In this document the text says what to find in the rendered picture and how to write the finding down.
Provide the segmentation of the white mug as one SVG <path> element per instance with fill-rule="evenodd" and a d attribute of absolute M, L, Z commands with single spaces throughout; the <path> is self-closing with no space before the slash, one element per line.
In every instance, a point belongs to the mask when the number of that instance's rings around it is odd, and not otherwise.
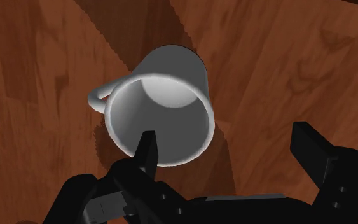
<path fill-rule="evenodd" d="M 104 115 L 110 138 L 130 157 L 142 133 L 155 131 L 160 167 L 196 159 L 214 135 L 207 69 L 181 45 L 152 50 L 129 75 L 92 90 L 88 104 Z"/>

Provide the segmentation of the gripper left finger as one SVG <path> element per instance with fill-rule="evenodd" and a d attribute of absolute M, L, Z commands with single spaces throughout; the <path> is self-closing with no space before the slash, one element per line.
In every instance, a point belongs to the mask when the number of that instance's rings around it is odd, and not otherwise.
<path fill-rule="evenodd" d="M 84 224 L 83 212 L 97 190 L 117 190 L 129 224 L 189 224 L 187 200 L 168 184 L 154 180 L 158 163 L 156 133 L 142 133 L 132 158 L 112 164 L 101 179 L 78 174 L 62 185 L 43 224 Z"/>

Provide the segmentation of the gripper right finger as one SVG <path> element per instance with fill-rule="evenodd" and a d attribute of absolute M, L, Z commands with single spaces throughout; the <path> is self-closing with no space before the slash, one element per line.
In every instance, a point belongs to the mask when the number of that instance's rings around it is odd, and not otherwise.
<path fill-rule="evenodd" d="M 358 224 L 358 150 L 331 144 L 307 122 L 294 122 L 290 151 L 318 187 L 321 224 Z"/>

